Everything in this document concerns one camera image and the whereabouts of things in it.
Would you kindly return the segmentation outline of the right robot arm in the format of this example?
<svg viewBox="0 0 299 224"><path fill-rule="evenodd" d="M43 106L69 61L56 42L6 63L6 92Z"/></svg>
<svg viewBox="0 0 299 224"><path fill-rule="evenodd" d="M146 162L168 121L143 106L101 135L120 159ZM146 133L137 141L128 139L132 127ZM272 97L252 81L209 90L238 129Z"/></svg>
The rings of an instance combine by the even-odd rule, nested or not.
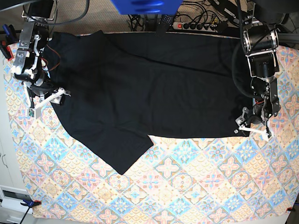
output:
<svg viewBox="0 0 299 224"><path fill-rule="evenodd" d="M19 37L19 47L12 66L14 78L21 81L26 101L31 111L43 107L48 102L62 105L70 92L54 84L50 79L48 62L43 50L50 39L50 24L57 15L57 0L42 0L30 3L23 9L25 19Z"/></svg>

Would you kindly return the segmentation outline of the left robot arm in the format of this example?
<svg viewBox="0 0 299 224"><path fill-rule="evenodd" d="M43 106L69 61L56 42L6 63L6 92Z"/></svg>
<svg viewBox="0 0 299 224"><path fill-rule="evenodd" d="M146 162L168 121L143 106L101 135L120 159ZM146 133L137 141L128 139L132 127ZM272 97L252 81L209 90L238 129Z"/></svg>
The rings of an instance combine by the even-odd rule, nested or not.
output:
<svg viewBox="0 0 299 224"><path fill-rule="evenodd" d="M279 114L281 109L278 98L278 84L275 74L279 72L277 58L277 26L282 23L288 11L281 8L277 1L251 0L248 12L241 10L241 2L236 1L240 43L233 52L232 75L239 91L252 98L252 109L244 107L242 114L235 121L239 131L258 133L268 141L272 132L268 128L271 117ZM236 79L236 55L242 50L247 59L251 77L251 92L246 92Z"/></svg>

